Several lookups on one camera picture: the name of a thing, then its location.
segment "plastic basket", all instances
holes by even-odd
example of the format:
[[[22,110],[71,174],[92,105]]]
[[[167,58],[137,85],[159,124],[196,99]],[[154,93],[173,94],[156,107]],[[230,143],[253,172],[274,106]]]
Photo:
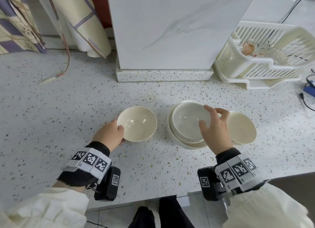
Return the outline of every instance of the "plastic basket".
[[[285,65],[274,65],[272,58],[250,57],[241,53],[246,41],[269,44],[288,57]],[[240,21],[219,53],[215,67],[228,79],[289,79],[314,67],[315,38],[301,27],[278,23]]]

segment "white plastic dish rack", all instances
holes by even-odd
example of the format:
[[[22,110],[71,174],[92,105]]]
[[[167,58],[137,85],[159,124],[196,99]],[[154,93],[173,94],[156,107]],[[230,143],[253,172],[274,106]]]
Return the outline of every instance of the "white plastic dish rack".
[[[288,57],[286,65],[272,58],[241,53],[246,41],[269,44]],[[288,24],[240,21],[219,53],[214,66],[223,82],[246,83],[247,89],[269,89],[282,82],[295,82],[315,67],[315,38],[301,27]]]

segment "white bowl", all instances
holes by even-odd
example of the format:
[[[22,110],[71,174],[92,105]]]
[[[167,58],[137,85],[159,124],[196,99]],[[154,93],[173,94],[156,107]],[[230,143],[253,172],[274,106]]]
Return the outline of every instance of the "white bowl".
[[[257,131],[254,123],[246,115],[230,111],[227,129],[234,145],[250,144],[255,141]]]
[[[141,106],[129,107],[117,119],[117,125],[124,127],[124,139],[131,142],[142,142],[150,138],[157,128],[154,113]]]
[[[209,127],[211,116],[203,104],[195,101],[182,103],[177,106],[172,115],[173,129],[178,136],[189,142],[201,141],[199,121],[203,120]]]
[[[177,103],[176,105],[174,105],[171,108],[171,111],[169,112],[168,117],[167,117],[167,132],[168,132],[169,136],[171,137],[171,139],[173,140],[173,142],[175,142],[180,147],[183,147],[183,148],[186,148],[186,149],[191,149],[191,150],[207,148],[208,146],[207,146],[207,144],[206,144],[206,142],[204,140],[202,140],[200,142],[188,142],[188,141],[185,141],[184,139],[180,138],[174,132],[174,130],[172,129],[172,115],[173,115],[174,110],[180,104],[188,103],[188,102],[193,102],[193,101],[190,101],[190,100],[182,101],[180,103]]]

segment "black pants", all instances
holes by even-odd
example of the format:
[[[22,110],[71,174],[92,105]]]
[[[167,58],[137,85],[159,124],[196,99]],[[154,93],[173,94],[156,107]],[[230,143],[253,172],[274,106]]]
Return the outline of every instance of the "black pants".
[[[180,207],[176,196],[160,199],[159,215],[161,228],[195,228]],[[128,228],[155,228],[152,211],[144,206],[139,207]]]

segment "terrazzo countertop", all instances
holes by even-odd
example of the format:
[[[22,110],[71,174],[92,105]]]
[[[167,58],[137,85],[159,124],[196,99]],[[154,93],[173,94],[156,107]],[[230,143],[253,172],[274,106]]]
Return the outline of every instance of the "terrazzo countertop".
[[[302,83],[251,91],[222,83],[216,74],[208,82],[117,83],[115,60],[115,55],[104,60],[72,52],[69,72],[40,86],[38,81],[63,70],[64,52],[1,56],[3,207],[51,186],[74,151],[88,144],[104,122],[135,105],[155,113],[157,130],[149,140],[126,142],[111,153],[122,172],[117,198],[96,202],[88,192],[89,208],[201,190],[197,169],[214,165],[215,155],[210,149],[183,149],[169,138],[167,114],[181,100],[248,115],[258,136],[239,149],[254,159],[264,178],[315,171],[315,113],[298,98]],[[315,104],[314,98],[305,98]]]

